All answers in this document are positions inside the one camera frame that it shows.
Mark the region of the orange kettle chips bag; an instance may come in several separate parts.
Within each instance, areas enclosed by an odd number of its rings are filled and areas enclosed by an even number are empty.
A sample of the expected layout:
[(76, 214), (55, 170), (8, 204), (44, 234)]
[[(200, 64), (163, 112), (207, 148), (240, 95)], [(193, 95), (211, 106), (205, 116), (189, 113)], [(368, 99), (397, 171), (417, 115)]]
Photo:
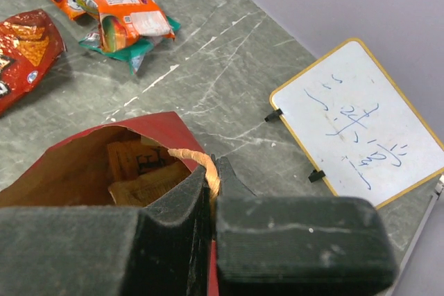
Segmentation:
[(178, 161), (164, 146), (150, 146), (140, 140), (115, 141), (107, 145), (110, 174), (114, 182), (135, 180)]

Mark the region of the red doritos chip bag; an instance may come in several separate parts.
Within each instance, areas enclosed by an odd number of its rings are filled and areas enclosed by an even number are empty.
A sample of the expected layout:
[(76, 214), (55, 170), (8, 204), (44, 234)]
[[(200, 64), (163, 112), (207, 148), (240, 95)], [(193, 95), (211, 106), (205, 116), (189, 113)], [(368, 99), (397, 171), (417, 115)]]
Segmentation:
[(42, 9), (1, 22), (1, 113), (34, 90), (66, 51), (62, 36)]

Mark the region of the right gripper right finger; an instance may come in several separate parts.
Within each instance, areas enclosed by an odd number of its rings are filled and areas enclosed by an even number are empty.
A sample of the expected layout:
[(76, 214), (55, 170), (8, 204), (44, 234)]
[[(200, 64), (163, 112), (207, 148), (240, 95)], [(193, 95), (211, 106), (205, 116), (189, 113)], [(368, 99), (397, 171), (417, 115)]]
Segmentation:
[(254, 194), (216, 161), (220, 295), (376, 295), (398, 265), (377, 210), (355, 197)]

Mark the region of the red paper bag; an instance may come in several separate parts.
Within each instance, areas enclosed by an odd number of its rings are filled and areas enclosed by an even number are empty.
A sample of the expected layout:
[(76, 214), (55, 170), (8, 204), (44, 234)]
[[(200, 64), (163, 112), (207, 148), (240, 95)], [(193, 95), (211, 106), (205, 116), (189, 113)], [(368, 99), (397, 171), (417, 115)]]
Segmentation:
[(215, 160), (205, 154), (193, 134), (174, 112), (139, 116), (114, 125), (85, 130), (49, 148), (20, 178), (1, 192), (1, 210), (8, 207), (124, 207), (116, 206), (108, 187), (112, 180), (107, 145), (140, 140), (164, 146), (190, 171), (205, 170), (210, 188), (210, 230), (219, 194)]

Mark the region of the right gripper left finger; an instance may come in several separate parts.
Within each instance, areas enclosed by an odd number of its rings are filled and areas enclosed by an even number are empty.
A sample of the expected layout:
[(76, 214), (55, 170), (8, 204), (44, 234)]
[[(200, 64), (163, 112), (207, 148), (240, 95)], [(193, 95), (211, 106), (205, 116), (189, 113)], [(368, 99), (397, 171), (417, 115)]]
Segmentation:
[(206, 295), (209, 197), (198, 167), (144, 208), (3, 208), (1, 294)]

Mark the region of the orange skittles packet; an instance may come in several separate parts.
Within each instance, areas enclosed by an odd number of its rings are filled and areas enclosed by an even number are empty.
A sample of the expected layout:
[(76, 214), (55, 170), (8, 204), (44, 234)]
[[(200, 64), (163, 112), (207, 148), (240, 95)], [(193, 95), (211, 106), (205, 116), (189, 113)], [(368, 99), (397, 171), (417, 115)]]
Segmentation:
[(77, 0), (99, 23), (100, 47), (114, 53), (143, 37), (176, 37), (167, 16), (155, 0)]

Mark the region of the brown snack packet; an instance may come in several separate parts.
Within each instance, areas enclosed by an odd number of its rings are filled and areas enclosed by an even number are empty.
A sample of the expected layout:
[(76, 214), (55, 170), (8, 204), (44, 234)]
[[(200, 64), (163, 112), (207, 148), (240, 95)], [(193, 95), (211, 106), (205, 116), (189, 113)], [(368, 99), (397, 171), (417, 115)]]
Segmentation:
[(114, 182), (108, 191), (116, 206), (146, 207), (190, 175), (191, 171), (178, 161), (140, 175), (135, 180)]

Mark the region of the teal snack packet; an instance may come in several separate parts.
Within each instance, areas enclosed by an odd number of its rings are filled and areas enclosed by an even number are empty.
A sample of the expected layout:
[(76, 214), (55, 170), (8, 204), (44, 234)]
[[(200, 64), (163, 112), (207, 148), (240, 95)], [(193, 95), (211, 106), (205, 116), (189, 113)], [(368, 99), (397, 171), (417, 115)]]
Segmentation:
[(109, 58), (126, 62), (132, 75), (139, 70), (145, 56), (165, 39), (175, 37), (180, 23), (163, 12), (134, 12), (125, 16), (101, 15), (79, 44)]

